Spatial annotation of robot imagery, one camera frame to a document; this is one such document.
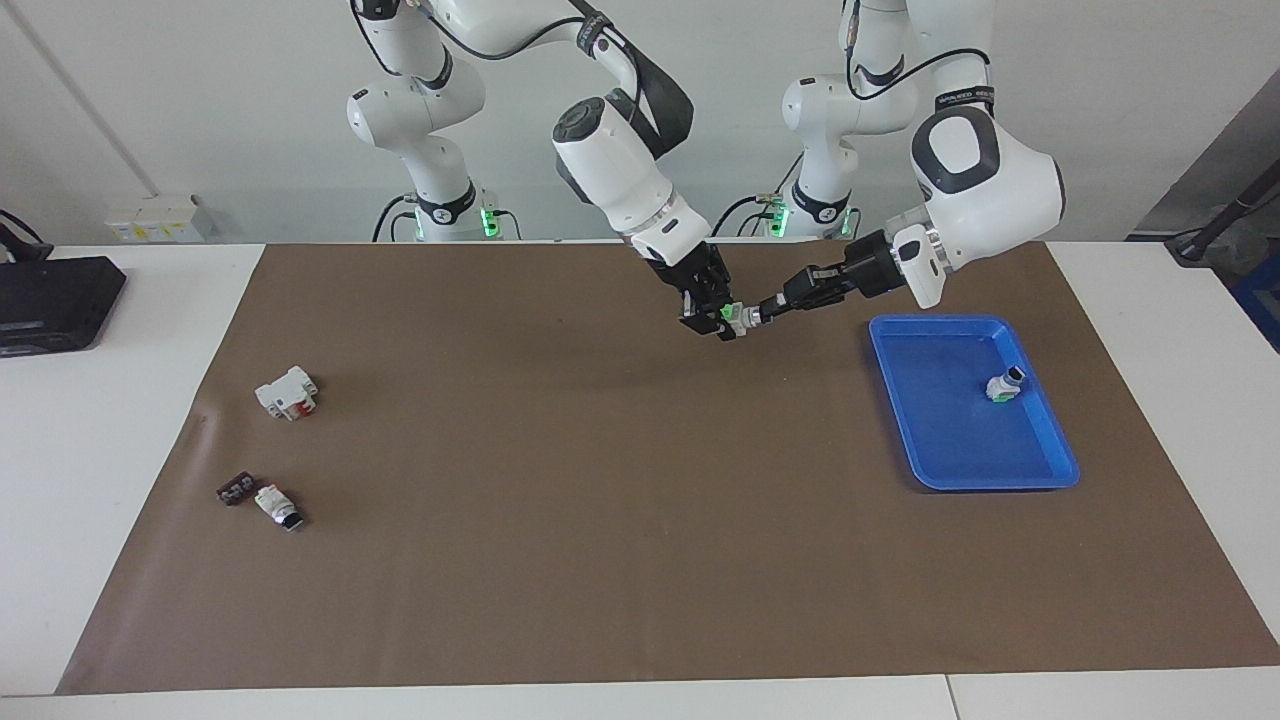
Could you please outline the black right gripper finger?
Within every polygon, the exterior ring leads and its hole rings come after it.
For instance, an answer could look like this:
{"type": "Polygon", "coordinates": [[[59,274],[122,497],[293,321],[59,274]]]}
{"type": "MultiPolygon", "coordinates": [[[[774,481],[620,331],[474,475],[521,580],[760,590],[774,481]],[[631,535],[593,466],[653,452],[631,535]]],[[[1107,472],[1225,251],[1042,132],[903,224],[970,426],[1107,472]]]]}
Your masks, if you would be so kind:
{"type": "Polygon", "coordinates": [[[699,336],[718,336],[723,329],[723,318],[719,311],[717,309],[705,310],[705,307],[695,300],[692,292],[681,293],[680,322],[699,336]]]}
{"type": "Polygon", "coordinates": [[[732,341],[739,337],[735,329],[737,301],[731,290],[731,274],[724,268],[710,269],[710,305],[716,311],[718,329],[716,336],[722,341],[732,341]]]}

